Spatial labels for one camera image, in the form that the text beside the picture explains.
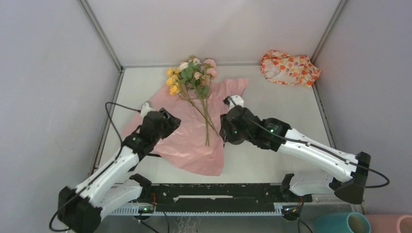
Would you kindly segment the artificial flower bunch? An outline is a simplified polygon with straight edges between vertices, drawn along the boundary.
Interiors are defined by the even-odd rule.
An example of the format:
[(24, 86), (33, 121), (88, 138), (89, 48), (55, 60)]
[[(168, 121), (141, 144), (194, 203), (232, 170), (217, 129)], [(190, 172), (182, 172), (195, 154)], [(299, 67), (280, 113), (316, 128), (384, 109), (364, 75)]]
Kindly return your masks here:
[(208, 111), (211, 95), (211, 83), (217, 77), (217, 64), (213, 59), (201, 61), (192, 55), (188, 61), (182, 61), (177, 67), (167, 70), (166, 85), (171, 96), (178, 96), (187, 101), (200, 113), (206, 126), (205, 145), (210, 145), (209, 130), (217, 133), (212, 117)]

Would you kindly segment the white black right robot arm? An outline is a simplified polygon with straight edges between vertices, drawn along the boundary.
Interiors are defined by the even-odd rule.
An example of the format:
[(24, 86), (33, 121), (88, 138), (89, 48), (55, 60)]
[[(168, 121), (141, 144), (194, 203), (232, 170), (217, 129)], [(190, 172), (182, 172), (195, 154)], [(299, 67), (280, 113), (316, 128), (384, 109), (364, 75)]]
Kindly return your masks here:
[(284, 121), (259, 119), (238, 105), (221, 115), (221, 124), (224, 142), (238, 145), (248, 141), (263, 150), (293, 155), (323, 170), (314, 176), (287, 174), (280, 190), (283, 200), (293, 202), (305, 195), (334, 194), (351, 204), (363, 202), (371, 161), (368, 153), (339, 151), (308, 138)]

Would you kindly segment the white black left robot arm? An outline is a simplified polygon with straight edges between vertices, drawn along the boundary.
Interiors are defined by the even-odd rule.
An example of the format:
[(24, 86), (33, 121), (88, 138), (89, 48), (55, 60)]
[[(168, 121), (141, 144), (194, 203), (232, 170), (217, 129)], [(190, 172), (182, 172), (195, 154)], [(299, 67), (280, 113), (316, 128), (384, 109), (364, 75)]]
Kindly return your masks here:
[(120, 148), (101, 168), (74, 188), (64, 187), (58, 196), (53, 215), (76, 233), (93, 233), (100, 223), (131, 200), (147, 202), (152, 196), (149, 186), (134, 179), (113, 185), (149, 155), (155, 145), (179, 128), (181, 120), (161, 108), (143, 107), (142, 123), (120, 142)]

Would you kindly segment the purple pink wrapping paper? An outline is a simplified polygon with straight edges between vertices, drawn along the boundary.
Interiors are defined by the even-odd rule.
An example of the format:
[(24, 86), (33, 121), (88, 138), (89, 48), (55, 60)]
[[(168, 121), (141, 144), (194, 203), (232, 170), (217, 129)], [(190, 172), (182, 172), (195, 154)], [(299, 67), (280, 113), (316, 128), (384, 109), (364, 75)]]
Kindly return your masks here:
[(199, 113), (202, 110), (199, 100), (194, 100), (196, 106), (193, 107), (180, 97), (171, 96), (169, 87), (163, 85), (149, 100), (151, 106), (156, 110), (165, 108), (174, 117), (181, 119), (181, 124), (170, 136), (157, 143), (153, 153), (188, 172), (220, 176), (224, 166), (223, 139), (219, 136), (220, 116), (228, 111), (223, 101), (228, 96), (241, 96), (248, 81), (247, 78), (238, 78), (211, 84), (207, 103), (215, 130), (206, 127)]

